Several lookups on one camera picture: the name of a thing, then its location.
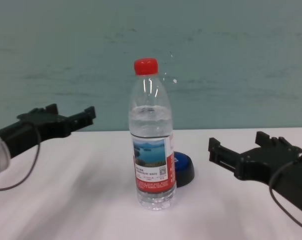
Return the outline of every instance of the bottle base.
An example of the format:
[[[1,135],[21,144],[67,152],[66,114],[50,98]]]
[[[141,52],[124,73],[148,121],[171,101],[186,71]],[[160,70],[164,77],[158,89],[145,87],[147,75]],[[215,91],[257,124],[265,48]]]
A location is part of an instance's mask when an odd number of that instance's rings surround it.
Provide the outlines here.
[[[175,190],[176,184],[170,190],[161,193],[149,193],[137,189],[137,199],[144,208],[159,211],[172,205]]]

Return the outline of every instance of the bottle label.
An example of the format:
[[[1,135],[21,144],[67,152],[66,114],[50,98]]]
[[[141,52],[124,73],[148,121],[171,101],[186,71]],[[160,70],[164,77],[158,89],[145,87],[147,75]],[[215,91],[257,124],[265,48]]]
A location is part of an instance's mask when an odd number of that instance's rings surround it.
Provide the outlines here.
[[[175,184],[173,135],[157,138],[132,136],[136,185],[144,192],[165,192]]]

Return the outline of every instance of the black cable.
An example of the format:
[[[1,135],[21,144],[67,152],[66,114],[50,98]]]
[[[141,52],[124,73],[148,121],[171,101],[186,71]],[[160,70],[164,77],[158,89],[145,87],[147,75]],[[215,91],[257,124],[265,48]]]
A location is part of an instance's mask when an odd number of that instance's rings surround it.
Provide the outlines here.
[[[8,187],[3,187],[3,188],[0,188],[0,192],[1,191],[6,191],[6,190],[10,190],[10,189],[13,189],[19,185],[21,185],[22,183],[24,183],[28,177],[31,175],[31,173],[33,172],[33,169],[35,167],[35,164],[37,162],[37,159],[39,157],[39,153],[40,153],[40,146],[41,146],[41,135],[40,135],[40,132],[39,130],[37,129],[36,125],[31,123],[31,122],[25,122],[23,123],[25,125],[30,125],[32,126],[32,128],[34,129],[34,133],[36,134],[36,139],[37,139],[37,150],[36,150],[36,154],[35,154],[35,157],[34,157],[34,160],[33,160],[33,163],[32,163],[32,166],[29,170],[29,172],[27,173],[27,175],[22,179],[20,180],[18,183],[14,184],[14,185],[11,185],[11,186],[8,186]]]
[[[300,221],[298,221],[295,217],[293,217],[293,215],[291,215],[281,204],[280,202],[275,198],[274,193],[273,193],[273,189],[275,186],[276,181],[278,180],[280,174],[287,168],[289,168],[292,165],[298,164],[298,163],[302,163],[302,155],[299,157],[299,159],[297,161],[292,161],[289,162],[287,164],[284,164],[282,167],[280,167],[278,170],[276,170],[276,172],[272,175],[271,179],[270,179],[270,183],[269,183],[269,191],[271,194],[272,199],[274,200],[274,202],[280,207],[280,209],[286,213],[287,216],[290,217],[290,219],[292,219],[297,225],[299,225],[300,227],[302,227],[302,223]]]

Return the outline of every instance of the landscape photo on label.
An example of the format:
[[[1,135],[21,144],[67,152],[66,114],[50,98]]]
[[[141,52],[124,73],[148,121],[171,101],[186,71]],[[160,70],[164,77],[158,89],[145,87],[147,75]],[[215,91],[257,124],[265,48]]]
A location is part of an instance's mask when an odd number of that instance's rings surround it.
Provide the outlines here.
[[[164,139],[158,141],[133,140],[135,163],[142,167],[166,165]]]

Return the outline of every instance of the blue lid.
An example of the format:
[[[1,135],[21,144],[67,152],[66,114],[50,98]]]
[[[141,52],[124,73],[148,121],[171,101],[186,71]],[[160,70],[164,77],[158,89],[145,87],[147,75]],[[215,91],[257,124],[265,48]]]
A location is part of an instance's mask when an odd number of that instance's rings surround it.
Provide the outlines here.
[[[174,152],[174,161],[175,161],[175,171],[176,172],[185,170],[187,167],[187,164],[188,164],[188,156],[181,152],[175,151]]]
[[[176,186],[179,188],[193,180],[195,176],[194,166],[190,157],[181,152],[175,151],[174,158]]]

